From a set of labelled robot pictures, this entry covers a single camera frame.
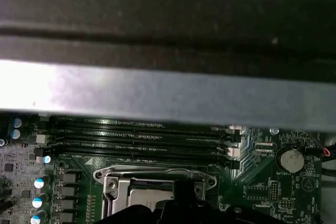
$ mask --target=integrated circuit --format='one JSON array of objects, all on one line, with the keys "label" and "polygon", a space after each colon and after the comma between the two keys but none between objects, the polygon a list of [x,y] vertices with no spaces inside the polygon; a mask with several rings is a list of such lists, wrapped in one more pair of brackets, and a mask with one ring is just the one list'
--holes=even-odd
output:
[{"label": "integrated circuit", "polygon": [[21,199],[30,199],[30,191],[29,190],[23,190],[21,193]]},{"label": "integrated circuit", "polygon": [[74,209],[75,201],[72,199],[56,199],[55,203],[60,205],[61,209]]},{"label": "integrated circuit", "polygon": [[58,186],[56,191],[61,193],[62,196],[74,196],[76,192],[76,188],[68,187],[68,186]]},{"label": "integrated circuit", "polygon": [[4,171],[5,172],[12,172],[13,171],[13,167],[14,167],[14,165],[13,164],[5,164],[5,166],[4,166]]},{"label": "integrated circuit", "polygon": [[54,214],[59,222],[73,223],[74,214],[72,212],[56,212]]},{"label": "integrated circuit", "polygon": [[59,174],[58,179],[63,181],[64,184],[74,184],[77,181],[77,174],[72,173]]}]

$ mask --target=black cable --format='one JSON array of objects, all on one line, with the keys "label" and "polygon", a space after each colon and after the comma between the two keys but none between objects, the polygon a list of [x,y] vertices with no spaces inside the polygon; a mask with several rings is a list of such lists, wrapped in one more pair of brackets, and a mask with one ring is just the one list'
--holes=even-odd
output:
[{"label": "black cable", "polygon": [[336,177],[336,170],[322,168],[322,175],[328,177]]}]

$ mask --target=gray metal surface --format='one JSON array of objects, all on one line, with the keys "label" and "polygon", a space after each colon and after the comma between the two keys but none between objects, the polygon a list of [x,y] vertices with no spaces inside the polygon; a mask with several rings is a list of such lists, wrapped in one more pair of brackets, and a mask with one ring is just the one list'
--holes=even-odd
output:
[{"label": "gray metal surface", "polygon": [[0,108],[128,119],[336,128],[336,86],[0,61]]},{"label": "gray metal surface", "polygon": [[[132,176],[135,180],[137,175],[157,175],[157,174],[164,174],[164,175],[182,175],[188,179],[197,180],[197,181],[205,181],[206,190],[212,189],[217,185],[217,178],[214,176],[210,176],[209,174],[200,172],[198,170],[189,170],[186,168],[171,168],[171,167],[159,167],[159,166],[142,166],[142,165],[113,165],[109,167],[105,167],[103,169],[96,170],[92,175],[93,178],[101,183],[106,184],[106,177],[107,176]],[[113,182],[113,187],[115,187],[116,183],[115,180],[109,181],[110,183]]]}]

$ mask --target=green circuit board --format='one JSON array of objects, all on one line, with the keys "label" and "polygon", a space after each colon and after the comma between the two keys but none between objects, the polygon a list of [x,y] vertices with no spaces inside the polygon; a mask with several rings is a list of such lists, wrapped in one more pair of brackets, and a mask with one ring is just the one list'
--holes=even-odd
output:
[{"label": "green circuit board", "polygon": [[[9,121],[10,134],[12,125]],[[30,133],[11,142],[0,150],[6,153],[19,152],[31,155],[35,149],[52,147],[51,162],[41,164],[39,157],[31,162],[22,162],[23,169],[16,174],[38,171],[27,183],[48,174],[51,184],[44,189],[51,201],[45,205],[49,219],[57,223],[56,201],[60,194],[60,174],[77,174],[76,205],[73,220],[79,224],[92,224],[101,219],[103,186],[94,180],[94,171],[115,164],[185,167],[199,170],[217,178],[216,187],[206,192],[206,201],[214,208],[225,211],[231,205],[248,206],[287,223],[314,223],[319,216],[321,200],[321,160],[304,155],[304,166],[290,173],[277,162],[285,148],[302,149],[314,147],[310,136],[304,131],[242,127],[239,140],[237,130],[225,125],[191,125],[177,123],[135,122],[106,118],[74,118],[52,116],[40,120],[29,116]],[[36,143],[36,135],[48,136],[46,143]],[[233,148],[236,154],[229,156]],[[4,164],[4,152],[0,153],[0,166]],[[7,174],[14,185],[19,177]],[[41,193],[30,186],[32,194]],[[22,186],[13,186],[15,191]],[[29,223],[36,211],[25,202],[25,212],[20,218],[0,215],[11,220],[10,224]]]}]

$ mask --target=capacitor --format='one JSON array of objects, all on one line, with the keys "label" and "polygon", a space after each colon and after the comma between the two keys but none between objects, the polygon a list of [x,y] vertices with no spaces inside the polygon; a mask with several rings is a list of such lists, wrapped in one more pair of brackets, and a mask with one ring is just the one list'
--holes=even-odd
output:
[{"label": "capacitor", "polygon": [[49,164],[50,162],[51,162],[51,157],[50,156],[43,157],[43,163]]},{"label": "capacitor", "polygon": [[47,212],[45,212],[44,210],[40,210],[34,216],[31,217],[30,224],[41,224],[44,221],[46,221],[47,218],[48,218]]},{"label": "capacitor", "polygon": [[12,139],[19,139],[19,138],[23,138],[26,136],[27,136],[27,131],[25,129],[22,129],[22,130],[14,129],[10,133],[10,137]]},{"label": "capacitor", "polygon": [[45,193],[40,194],[37,198],[33,199],[32,205],[35,208],[40,208],[43,204],[47,203],[49,196]]},{"label": "capacitor", "polygon": [[41,178],[37,178],[34,182],[34,186],[37,189],[43,188],[45,185],[49,184],[50,177],[48,175],[43,175]]},{"label": "capacitor", "polygon": [[8,200],[0,204],[0,214],[3,214],[5,211],[7,211],[9,208],[13,206],[14,206],[14,203],[11,200]]},{"label": "capacitor", "polygon": [[26,127],[28,125],[28,121],[24,118],[14,118],[12,121],[12,125],[14,128]]},{"label": "capacitor", "polygon": [[17,129],[12,130],[12,132],[10,133],[10,137],[12,139],[18,139],[21,136],[21,132]]}]

